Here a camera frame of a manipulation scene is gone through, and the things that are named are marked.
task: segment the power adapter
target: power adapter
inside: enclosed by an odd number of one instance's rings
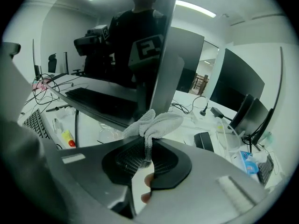
[[[222,119],[223,117],[224,117],[224,114],[223,113],[221,113],[217,108],[212,108],[211,109],[211,112],[213,113],[213,115],[215,116],[215,117],[219,117],[220,119]]]

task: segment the person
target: person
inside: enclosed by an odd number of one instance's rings
[[[136,83],[132,81],[133,72],[128,67],[132,45],[147,37],[163,35],[166,16],[153,9],[156,0],[133,0],[133,2],[135,7],[132,10],[113,17],[107,44],[115,58],[114,82],[135,88]]]
[[[148,186],[150,188],[150,183],[154,180],[154,174],[149,174],[145,177],[144,179],[144,183],[146,186]],[[145,193],[141,195],[141,201],[143,201],[145,204],[148,204],[150,201],[150,195],[151,193]]]

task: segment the white cloth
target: white cloth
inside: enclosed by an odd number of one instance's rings
[[[183,117],[172,113],[159,114],[155,118],[155,111],[149,110],[140,120],[131,124],[123,132],[123,138],[140,135],[145,138],[145,160],[151,162],[152,139],[160,139],[176,130],[182,123]]]

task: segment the black t-shirt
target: black t-shirt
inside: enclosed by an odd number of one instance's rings
[[[134,42],[154,36],[163,35],[166,16],[155,10],[140,13],[127,11],[116,15],[109,27],[108,42],[114,49],[117,79],[123,83],[130,82],[133,76],[128,67]]]

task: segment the blue package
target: blue package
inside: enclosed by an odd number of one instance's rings
[[[243,164],[245,165],[246,173],[247,174],[257,174],[259,169],[255,162],[247,161],[248,156],[251,155],[251,153],[240,151],[241,159]]]

